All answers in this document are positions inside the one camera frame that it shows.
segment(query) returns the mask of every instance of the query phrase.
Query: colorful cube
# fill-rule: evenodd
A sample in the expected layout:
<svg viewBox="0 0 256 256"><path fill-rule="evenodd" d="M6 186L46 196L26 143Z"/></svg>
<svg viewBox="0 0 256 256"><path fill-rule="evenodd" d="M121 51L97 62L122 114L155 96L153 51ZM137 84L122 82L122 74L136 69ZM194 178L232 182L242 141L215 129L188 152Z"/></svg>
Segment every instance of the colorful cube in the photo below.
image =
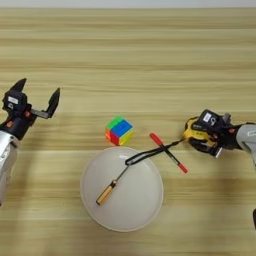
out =
<svg viewBox="0 0 256 256"><path fill-rule="evenodd" d="M124 145L133 135L133 127L122 117L112 120L106 127L105 136L116 146Z"/></svg>

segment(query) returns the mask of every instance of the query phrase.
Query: red pen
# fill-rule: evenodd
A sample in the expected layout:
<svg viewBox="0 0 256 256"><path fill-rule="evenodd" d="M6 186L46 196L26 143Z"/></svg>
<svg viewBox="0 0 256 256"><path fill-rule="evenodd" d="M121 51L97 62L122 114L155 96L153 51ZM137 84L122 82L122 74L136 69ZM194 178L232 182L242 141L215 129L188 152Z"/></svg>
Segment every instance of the red pen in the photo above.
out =
<svg viewBox="0 0 256 256"><path fill-rule="evenodd" d="M163 142L161 141L161 139L155 134L155 133L150 133L149 135L151 137L151 139L160 147L164 147ZM165 149L164 150L165 153L172 159L172 161L179 166L179 168L184 172L187 173L188 170L187 168L170 152L169 149Z"/></svg>

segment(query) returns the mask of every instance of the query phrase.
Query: wood grain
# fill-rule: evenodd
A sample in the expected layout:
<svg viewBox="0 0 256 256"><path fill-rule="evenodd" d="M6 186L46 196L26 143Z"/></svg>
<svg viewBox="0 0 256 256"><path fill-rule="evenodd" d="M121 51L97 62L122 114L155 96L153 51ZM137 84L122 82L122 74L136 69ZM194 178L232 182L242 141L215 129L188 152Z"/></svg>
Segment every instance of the wood grain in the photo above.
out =
<svg viewBox="0 0 256 256"><path fill-rule="evenodd" d="M102 149L104 127L121 114L135 127L128 146L179 138L205 108L256 120L256 9L0 10L0 93L27 77L43 109L56 87L52 120L22 142L0 209L0 255L254 256L256 175L250 156L218 159L186 144L153 159L165 199L155 221L110 232L84 210L79 182Z"/></svg>

